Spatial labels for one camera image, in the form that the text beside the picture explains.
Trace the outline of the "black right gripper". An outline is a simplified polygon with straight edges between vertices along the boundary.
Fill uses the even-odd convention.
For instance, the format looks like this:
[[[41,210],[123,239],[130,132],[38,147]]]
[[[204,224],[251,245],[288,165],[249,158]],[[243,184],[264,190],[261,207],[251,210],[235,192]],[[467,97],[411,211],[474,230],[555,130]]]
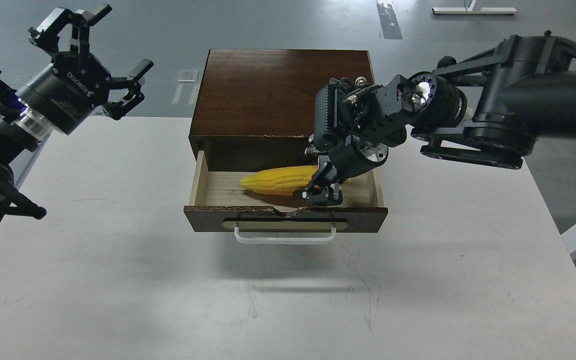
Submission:
[[[343,202],[341,183],[382,166],[388,158],[388,146],[371,143],[355,135],[345,139],[318,137],[318,169],[301,189],[301,198],[318,207],[334,207]]]

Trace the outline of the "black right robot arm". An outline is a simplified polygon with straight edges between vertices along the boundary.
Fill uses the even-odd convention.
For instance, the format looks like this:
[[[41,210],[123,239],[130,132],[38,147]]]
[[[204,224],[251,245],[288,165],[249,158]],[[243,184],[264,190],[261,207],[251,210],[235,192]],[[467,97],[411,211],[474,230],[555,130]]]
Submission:
[[[305,150],[318,158],[294,192],[318,207],[343,202],[341,185],[382,166],[410,135],[425,157],[517,170],[539,137],[576,138],[576,41],[512,35],[466,60],[385,85],[330,79],[316,95]]]

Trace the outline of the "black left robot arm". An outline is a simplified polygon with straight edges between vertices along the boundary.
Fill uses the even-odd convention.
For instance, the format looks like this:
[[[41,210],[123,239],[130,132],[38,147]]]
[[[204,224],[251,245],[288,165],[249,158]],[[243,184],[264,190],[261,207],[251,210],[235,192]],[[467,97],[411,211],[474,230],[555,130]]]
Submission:
[[[70,135],[95,109],[118,121],[145,98],[144,75],[153,68],[144,59],[125,77],[112,76],[90,51],[90,30],[112,11],[55,8],[29,42],[50,55],[46,68],[14,89],[0,70],[0,221],[6,215],[43,219],[47,210],[15,185],[11,163],[23,152],[35,152],[50,132]]]

